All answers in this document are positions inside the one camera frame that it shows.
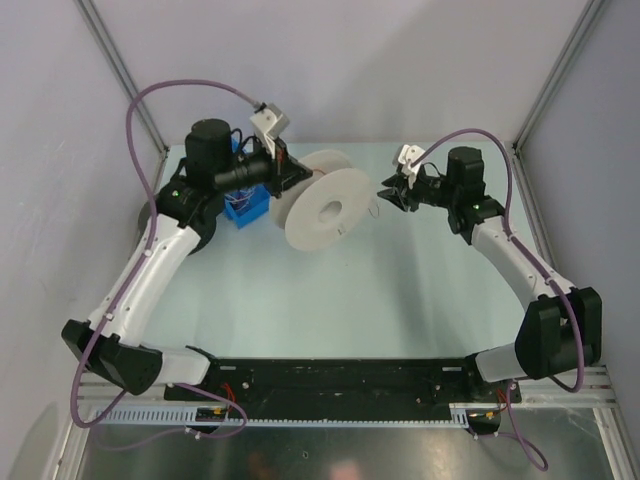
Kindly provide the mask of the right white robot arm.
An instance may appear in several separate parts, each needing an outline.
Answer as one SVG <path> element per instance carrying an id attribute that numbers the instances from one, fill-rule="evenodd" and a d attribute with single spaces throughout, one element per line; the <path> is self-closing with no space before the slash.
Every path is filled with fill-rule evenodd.
<path id="1" fill-rule="evenodd" d="M 445 209 L 452 233 L 494 266 L 524 310 L 513 343 L 470 356 L 475 367 L 461 376 L 463 393 L 484 401 L 500 381 L 538 380 L 570 370 L 582 376 L 601 359 L 600 295 L 563 278 L 516 236 L 506 208 L 485 192 L 480 150 L 451 149 L 446 172 L 436 175 L 417 165 L 424 152 L 417 145 L 400 147 L 393 160 L 396 171 L 383 181 L 379 197 L 405 212 L 420 205 Z"/>

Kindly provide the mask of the light grey cable spool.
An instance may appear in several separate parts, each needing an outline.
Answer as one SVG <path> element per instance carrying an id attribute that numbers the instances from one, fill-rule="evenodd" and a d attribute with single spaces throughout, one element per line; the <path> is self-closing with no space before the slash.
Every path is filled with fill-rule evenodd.
<path id="1" fill-rule="evenodd" d="M 271 221 L 299 251 L 325 249 L 353 230 L 369 212 L 374 186 L 370 176 L 352 166 L 338 150 L 320 150 L 300 162 L 312 177 L 269 202 Z"/>

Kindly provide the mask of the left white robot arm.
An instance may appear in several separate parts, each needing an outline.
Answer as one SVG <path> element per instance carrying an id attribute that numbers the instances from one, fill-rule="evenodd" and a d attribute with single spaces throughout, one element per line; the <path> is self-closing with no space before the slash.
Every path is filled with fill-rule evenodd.
<path id="1" fill-rule="evenodd" d="M 220 390 L 221 376 L 210 368 L 212 356 L 195 347 L 146 346 L 142 337 L 178 267 L 213 238 L 226 194 L 264 186 L 280 197 L 311 177 L 280 137 L 289 124 L 284 114 L 267 106 L 250 122 L 254 134 L 248 153 L 234 146 L 234 132 L 224 120 L 192 126 L 178 167 L 140 212 L 147 224 L 116 284 L 87 320 L 70 320 L 62 329 L 63 341 L 83 367 L 127 393 L 185 383 L 207 400 Z"/>

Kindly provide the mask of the blue plastic bin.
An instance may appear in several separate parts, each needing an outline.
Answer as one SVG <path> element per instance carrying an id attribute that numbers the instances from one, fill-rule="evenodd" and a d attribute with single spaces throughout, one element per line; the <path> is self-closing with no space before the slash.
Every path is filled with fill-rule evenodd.
<path id="1" fill-rule="evenodd" d="M 241 229 L 265 214 L 270 193 L 263 185 L 268 179 L 268 165 L 260 158 L 246 160 L 219 181 L 224 192 L 226 215 Z"/>

